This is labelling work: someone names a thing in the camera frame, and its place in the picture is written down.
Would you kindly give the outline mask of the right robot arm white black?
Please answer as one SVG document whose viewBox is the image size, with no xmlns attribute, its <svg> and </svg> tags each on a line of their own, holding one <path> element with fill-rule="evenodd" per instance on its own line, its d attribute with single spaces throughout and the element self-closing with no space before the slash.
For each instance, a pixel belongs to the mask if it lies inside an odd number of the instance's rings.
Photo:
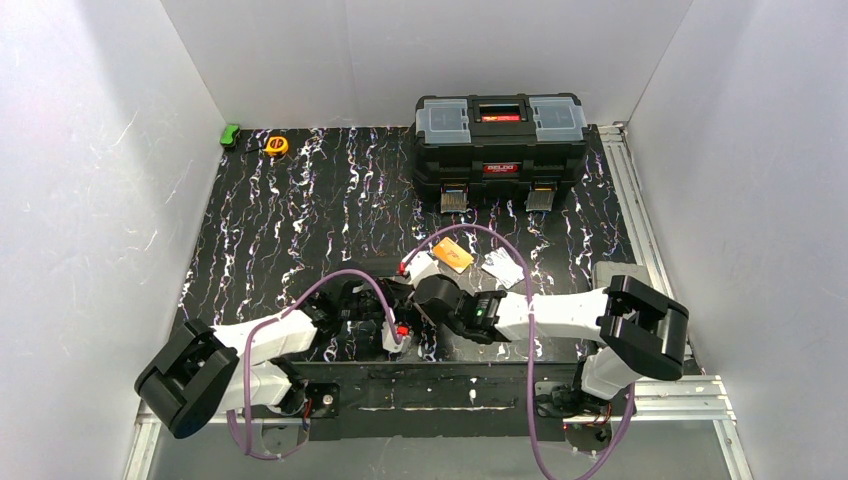
<svg viewBox="0 0 848 480">
<path fill-rule="evenodd" d="M 418 283 L 411 302 L 431 323 L 479 344 L 540 336 L 601 343 L 576 382 L 598 400 L 642 377 L 683 375 L 688 309 L 631 276 L 615 275 L 609 286 L 588 292 L 527 299 L 503 290 L 470 294 L 438 274 Z"/>
</svg>

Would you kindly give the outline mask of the white credit card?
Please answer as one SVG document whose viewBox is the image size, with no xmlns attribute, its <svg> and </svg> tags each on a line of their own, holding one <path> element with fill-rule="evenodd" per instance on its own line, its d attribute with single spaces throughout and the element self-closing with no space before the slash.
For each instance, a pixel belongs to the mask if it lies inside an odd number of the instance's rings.
<svg viewBox="0 0 848 480">
<path fill-rule="evenodd" d="M 495 279 L 497 286 L 504 289 L 511 289 L 525 278 L 523 268 L 504 247 L 484 255 L 482 270 Z"/>
</svg>

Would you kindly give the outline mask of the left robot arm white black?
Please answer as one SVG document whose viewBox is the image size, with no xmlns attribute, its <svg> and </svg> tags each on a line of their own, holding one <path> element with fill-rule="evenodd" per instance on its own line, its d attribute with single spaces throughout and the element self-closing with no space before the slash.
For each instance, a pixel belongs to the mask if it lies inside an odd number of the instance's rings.
<svg viewBox="0 0 848 480">
<path fill-rule="evenodd" d="M 184 322 L 137 377 L 134 389 L 177 439 L 217 414 L 268 406 L 298 412 L 306 379 L 282 366 L 282 357 L 336 337 L 353 321 L 375 321 L 382 346 L 399 353 L 411 341 L 396 320 L 386 283 L 342 269 L 309 287 L 281 312 L 237 325 Z"/>
</svg>

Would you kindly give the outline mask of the orange credit card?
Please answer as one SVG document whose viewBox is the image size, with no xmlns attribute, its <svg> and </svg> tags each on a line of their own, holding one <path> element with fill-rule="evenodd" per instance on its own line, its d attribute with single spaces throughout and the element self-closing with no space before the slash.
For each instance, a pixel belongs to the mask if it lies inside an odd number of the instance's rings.
<svg viewBox="0 0 848 480">
<path fill-rule="evenodd" d="M 442 238 L 431 253 L 448 268 L 462 274 L 474 262 L 473 256 L 451 238 Z"/>
</svg>

